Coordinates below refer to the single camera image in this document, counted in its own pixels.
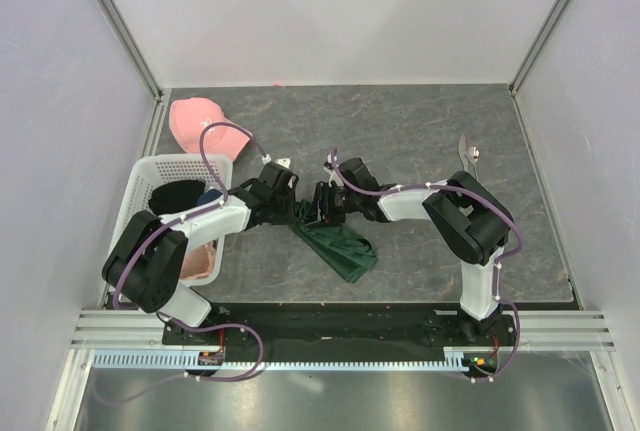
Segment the dark green cloth napkin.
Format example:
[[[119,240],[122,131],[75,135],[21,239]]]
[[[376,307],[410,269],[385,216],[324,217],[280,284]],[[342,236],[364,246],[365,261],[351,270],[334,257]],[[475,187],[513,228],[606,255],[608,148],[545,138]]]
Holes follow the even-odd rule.
[[[372,244],[344,223],[326,223],[317,206],[302,200],[295,205],[290,229],[345,282],[356,283],[372,270],[378,257]]]

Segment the silver spoon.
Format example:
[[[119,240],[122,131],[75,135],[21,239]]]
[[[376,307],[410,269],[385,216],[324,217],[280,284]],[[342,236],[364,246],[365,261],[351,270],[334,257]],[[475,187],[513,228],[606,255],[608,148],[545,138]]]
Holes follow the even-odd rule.
[[[479,158],[480,158],[480,150],[476,146],[470,146],[467,149],[466,155],[467,155],[467,160],[469,162],[469,166],[473,170],[473,174],[475,176],[475,179],[478,180],[479,179],[479,173],[478,173],[477,163],[478,163]]]

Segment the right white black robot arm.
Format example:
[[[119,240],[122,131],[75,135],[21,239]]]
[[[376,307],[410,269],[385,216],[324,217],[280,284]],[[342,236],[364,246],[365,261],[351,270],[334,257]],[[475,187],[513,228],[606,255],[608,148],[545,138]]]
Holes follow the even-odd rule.
[[[489,338],[500,317],[499,259],[513,222],[506,208],[466,171],[433,184],[400,185],[378,183],[359,158],[325,168],[329,179],[315,185],[313,196],[320,220],[343,223],[360,213],[378,223],[431,222],[461,262],[459,335],[473,345]]]

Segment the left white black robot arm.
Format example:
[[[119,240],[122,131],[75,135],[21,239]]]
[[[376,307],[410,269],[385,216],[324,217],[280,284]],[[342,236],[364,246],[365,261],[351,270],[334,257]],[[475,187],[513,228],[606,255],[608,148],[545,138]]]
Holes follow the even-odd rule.
[[[216,201],[182,213],[134,214],[102,268],[103,280],[115,288],[114,305],[124,296],[148,314],[182,322],[196,343],[211,343],[220,322],[211,314],[212,304],[180,282],[185,258],[230,234],[262,224],[292,223],[298,180],[289,168],[269,162],[258,177]]]

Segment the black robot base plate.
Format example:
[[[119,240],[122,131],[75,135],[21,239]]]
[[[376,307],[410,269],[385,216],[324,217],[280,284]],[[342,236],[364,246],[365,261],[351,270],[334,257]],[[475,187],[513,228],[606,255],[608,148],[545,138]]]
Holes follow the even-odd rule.
[[[244,324],[263,342],[355,339],[411,341],[429,347],[507,347],[515,343],[514,318],[498,307],[476,321],[454,303],[223,303],[203,325]]]

